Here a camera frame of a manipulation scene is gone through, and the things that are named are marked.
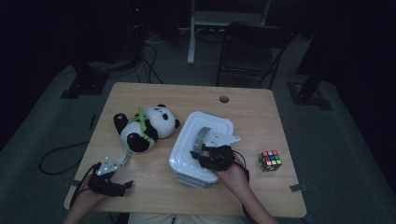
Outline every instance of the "dark background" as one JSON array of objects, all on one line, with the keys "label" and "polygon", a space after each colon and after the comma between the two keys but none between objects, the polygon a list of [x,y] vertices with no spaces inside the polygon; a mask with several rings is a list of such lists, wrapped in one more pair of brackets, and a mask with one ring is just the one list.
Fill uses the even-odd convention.
[{"label": "dark background", "polygon": [[[1,2],[0,148],[67,65],[138,57],[128,27],[151,26],[176,43],[177,27],[190,26],[189,1],[114,2]],[[214,6],[212,1],[197,2],[197,9],[244,11],[257,11],[260,3],[218,1]],[[395,9],[390,0],[276,0],[267,20],[267,24],[288,27],[297,35],[313,36],[298,74],[316,76],[337,88],[393,190],[396,27],[390,15]]]}]

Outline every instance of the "person's lap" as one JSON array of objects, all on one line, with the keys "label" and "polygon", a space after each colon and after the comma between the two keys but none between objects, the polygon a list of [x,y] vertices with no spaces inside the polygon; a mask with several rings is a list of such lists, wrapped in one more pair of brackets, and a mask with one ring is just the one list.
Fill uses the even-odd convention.
[{"label": "person's lap", "polygon": [[241,217],[131,213],[128,224],[243,224]]}]

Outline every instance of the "floor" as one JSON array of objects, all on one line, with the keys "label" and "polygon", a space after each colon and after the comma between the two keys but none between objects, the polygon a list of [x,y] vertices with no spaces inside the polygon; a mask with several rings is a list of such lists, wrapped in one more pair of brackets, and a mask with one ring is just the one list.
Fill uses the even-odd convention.
[{"label": "floor", "polygon": [[[55,77],[34,109],[0,152],[0,162],[8,168],[0,173],[0,223],[61,223],[67,210],[64,197],[74,182],[84,154],[84,142],[90,140],[94,123],[100,116],[111,87],[116,82],[151,82],[179,85],[214,86],[219,57],[217,35],[198,33],[195,63],[187,64],[188,32],[181,32],[178,44],[151,36],[144,47],[144,59],[130,70],[113,70],[116,64],[90,63],[112,70],[100,95],[80,95],[61,99],[76,72],[66,67]],[[273,92],[290,146],[297,176],[303,191],[307,215],[303,218],[278,217],[280,223],[396,223],[396,198],[378,169],[369,148],[340,100],[336,88],[322,82],[319,90],[332,110],[314,105],[295,105],[287,82],[301,82],[295,75],[310,40],[296,36],[279,66]],[[258,79],[237,76],[224,78],[220,86],[266,88]],[[52,149],[65,147],[49,155]],[[82,223],[111,223],[106,213],[91,213]]]}]

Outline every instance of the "human arm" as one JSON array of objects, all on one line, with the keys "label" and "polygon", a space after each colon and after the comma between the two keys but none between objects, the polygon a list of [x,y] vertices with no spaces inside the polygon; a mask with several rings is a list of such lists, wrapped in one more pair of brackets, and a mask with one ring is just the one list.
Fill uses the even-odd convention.
[{"label": "human arm", "polygon": [[64,224],[78,224],[97,204],[108,197],[105,194],[93,192],[88,188],[87,183],[90,181],[90,177],[91,176],[88,175],[82,185],[77,198],[70,207],[69,213],[64,220]]},{"label": "human arm", "polygon": [[[242,162],[235,156],[235,161]],[[245,171],[242,167],[232,164],[226,171],[215,171],[227,189],[241,202],[249,215],[259,224],[275,224],[276,220],[268,213],[254,192],[251,190]]]}]

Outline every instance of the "cable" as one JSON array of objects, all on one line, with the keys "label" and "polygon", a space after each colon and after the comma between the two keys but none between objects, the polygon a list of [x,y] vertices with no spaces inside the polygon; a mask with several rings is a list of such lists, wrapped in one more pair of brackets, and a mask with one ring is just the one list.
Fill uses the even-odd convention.
[{"label": "cable", "polygon": [[78,183],[78,185],[77,185],[77,187],[76,187],[76,190],[75,190],[74,193],[73,193],[73,197],[72,197],[72,199],[70,200],[70,205],[69,205],[70,208],[72,207],[72,205],[73,205],[74,201],[76,200],[77,196],[78,196],[81,192],[83,192],[84,190],[89,189],[89,188],[87,188],[87,189],[84,189],[84,190],[80,191],[82,185],[84,184],[85,178],[87,178],[87,175],[91,172],[91,170],[95,167],[95,165],[91,166],[91,168],[88,169],[88,171],[87,171],[87,172],[85,173],[85,175],[82,177],[82,180]]},{"label": "cable", "polygon": [[143,59],[143,61],[148,65],[148,67],[149,67],[149,70],[148,70],[148,82],[149,83],[152,83],[152,81],[151,81],[151,71],[154,73],[154,75],[155,75],[155,77],[160,81],[160,83],[161,84],[163,84],[163,81],[160,79],[160,77],[158,76],[158,74],[155,72],[155,70],[154,70],[154,68],[153,68],[153,65],[154,65],[154,63],[155,63],[155,61],[157,60],[157,50],[154,48],[154,47],[152,47],[152,46],[150,46],[150,45],[148,45],[148,44],[145,44],[145,46],[147,46],[147,47],[149,47],[149,48],[151,48],[151,49],[153,49],[154,50],[154,59],[152,60],[152,63],[150,64],[145,58],[143,58],[142,57],[142,59]]},{"label": "cable", "polygon": [[165,40],[161,40],[161,41],[156,41],[156,42],[151,41],[151,40],[157,38],[158,36],[161,36],[161,35],[155,35],[155,36],[149,38],[148,40],[145,40],[145,43],[148,43],[148,44],[162,44],[162,43],[167,42],[166,39]]},{"label": "cable", "polygon": [[145,77],[146,77],[146,81],[147,81],[147,83],[149,83],[148,69],[146,68],[146,66],[145,66],[144,63],[142,63],[142,65],[143,65],[143,68],[145,69],[144,75],[145,75]]},{"label": "cable", "polygon": [[59,172],[49,172],[49,171],[44,170],[44,168],[43,168],[44,160],[45,160],[49,155],[51,155],[52,153],[54,153],[54,152],[56,152],[56,151],[64,150],[64,149],[67,149],[67,148],[70,148],[70,147],[79,147],[79,146],[82,146],[82,145],[87,145],[88,143],[90,143],[90,142],[88,141],[88,142],[83,142],[83,143],[77,143],[77,144],[74,144],[74,145],[71,145],[71,146],[67,146],[67,147],[57,147],[57,148],[55,148],[55,149],[53,149],[53,150],[47,152],[47,153],[44,155],[44,157],[41,159],[40,163],[38,164],[38,169],[41,171],[41,173],[43,173],[43,174],[45,174],[45,175],[61,175],[61,174],[66,173],[67,171],[70,171],[71,169],[73,169],[75,166],[77,166],[77,165],[82,161],[82,158],[79,159],[78,161],[76,161],[76,163],[74,163],[74,164],[73,164],[72,166],[70,166],[69,168],[66,168],[65,170],[62,170],[62,171],[59,171]]},{"label": "cable", "polygon": [[138,83],[142,83],[142,81],[140,80],[139,74],[137,74],[137,69],[134,70],[134,73],[136,74]]},{"label": "cable", "polygon": [[118,66],[115,66],[115,67],[106,68],[106,69],[93,67],[91,65],[90,65],[90,68],[93,71],[111,73],[111,72],[117,72],[117,71],[128,71],[128,70],[138,66],[139,63],[140,63],[140,59],[136,58],[136,59],[131,59],[128,63],[121,64],[121,65],[118,65]]},{"label": "cable", "polygon": [[244,169],[247,169],[247,162],[245,161],[245,158],[244,158],[244,156],[242,156],[242,154],[241,153],[239,153],[239,152],[237,152],[237,151],[234,151],[233,150],[233,152],[234,153],[236,153],[236,154],[238,154],[241,158],[242,158],[242,160],[244,161]]},{"label": "cable", "polygon": [[141,60],[141,59],[137,59],[137,60],[138,60],[138,63],[136,64],[134,70],[129,71],[129,72],[127,72],[127,73],[125,73],[125,74],[122,74],[122,75],[119,75],[119,76],[108,77],[108,79],[126,77],[126,76],[128,76],[128,75],[130,75],[130,74],[132,74],[132,73],[136,73],[137,79],[138,79],[139,82],[140,82],[140,77],[139,77],[139,75],[137,74],[137,69],[139,69],[139,68],[140,68],[140,65],[142,65],[142,60]]},{"label": "cable", "polygon": [[175,221],[176,221],[176,215],[174,215],[174,216],[172,217],[172,223],[171,223],[171,224],[175,224]]}]

